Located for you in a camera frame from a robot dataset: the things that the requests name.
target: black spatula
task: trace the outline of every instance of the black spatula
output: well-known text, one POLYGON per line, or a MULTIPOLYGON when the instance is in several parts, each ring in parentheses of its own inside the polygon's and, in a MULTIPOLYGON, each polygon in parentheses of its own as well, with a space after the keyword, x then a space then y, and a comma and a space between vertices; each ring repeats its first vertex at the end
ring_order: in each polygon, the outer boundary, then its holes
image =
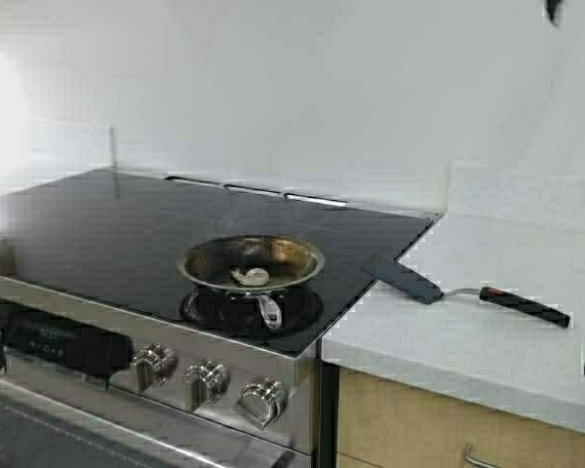
POLYGON ((457 294, 478 295, 480 300, 518 310, 532 317, 555 324, 563 329, 569 326, 570 318, 563 312, 540 304, 539 302, 525 299, 519 295, 498 290, 497 288, 485 287, 481 289, 459 289, 442 292, 440 287, 435 283, 401 263, 382 256, 371 258, 362 266, 362 269, 376 279, 387 283, 423 304, 432 304, 444 297, 457 294))

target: stainless steel oven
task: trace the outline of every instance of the stainless steel oven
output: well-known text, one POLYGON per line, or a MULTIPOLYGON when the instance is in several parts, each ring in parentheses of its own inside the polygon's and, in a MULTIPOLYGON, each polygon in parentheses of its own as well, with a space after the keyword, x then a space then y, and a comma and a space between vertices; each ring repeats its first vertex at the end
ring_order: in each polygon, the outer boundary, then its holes
POLYGON ((308 467, 310 458, 8 351, 0 468, 308 467))

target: stove knob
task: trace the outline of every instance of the stove knob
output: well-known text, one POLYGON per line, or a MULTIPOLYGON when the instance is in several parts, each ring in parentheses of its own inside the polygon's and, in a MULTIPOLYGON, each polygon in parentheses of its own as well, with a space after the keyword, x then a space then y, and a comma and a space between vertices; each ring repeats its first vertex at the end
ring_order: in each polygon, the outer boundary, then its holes
POLYGON ((264 429, 282 415, 287 400, 288 394, 281 382, 258 378, 245 387, 234 410, 257 428, 264 429))
POLYGON ((217 361, 191 366, 184 375, 184 407, 194 411, 201 405, 216 402, 227 390, 230 370, 217 361))
POLYGON ((162 344, 148 344, 130 363, 130 374, 138 393, 152 385, 162 385, 177 366, 176 352, 162 344))

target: wooden cabinet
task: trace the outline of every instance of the wooden cabinet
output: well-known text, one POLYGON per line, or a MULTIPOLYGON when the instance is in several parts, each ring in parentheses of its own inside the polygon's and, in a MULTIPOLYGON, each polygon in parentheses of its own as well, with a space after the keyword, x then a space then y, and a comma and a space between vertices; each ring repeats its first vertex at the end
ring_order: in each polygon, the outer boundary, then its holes
POLYGON ((583 434, 351 370, 338 424, 341 468, 472 468, 468 443, 502 468, 585 467, 583 434))

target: glass cooktop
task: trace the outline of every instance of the glass cooktop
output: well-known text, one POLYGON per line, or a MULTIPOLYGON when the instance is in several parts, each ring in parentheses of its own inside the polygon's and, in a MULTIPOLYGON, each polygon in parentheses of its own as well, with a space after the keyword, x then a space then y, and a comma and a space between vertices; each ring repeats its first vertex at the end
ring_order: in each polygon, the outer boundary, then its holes
POLYGON ((366 259, 399 256, 431 222, 107 170, 0 197, 9 276, 174 322, 184 321, 184 300, 195 291, 176 269, 191 247, 244 234, 314 244, 326 265, 307 285, 321 302, 307 326, 297 320, 294 331, 273 335, 215 331, 292 356, 371 286, 360 269, 366 259))

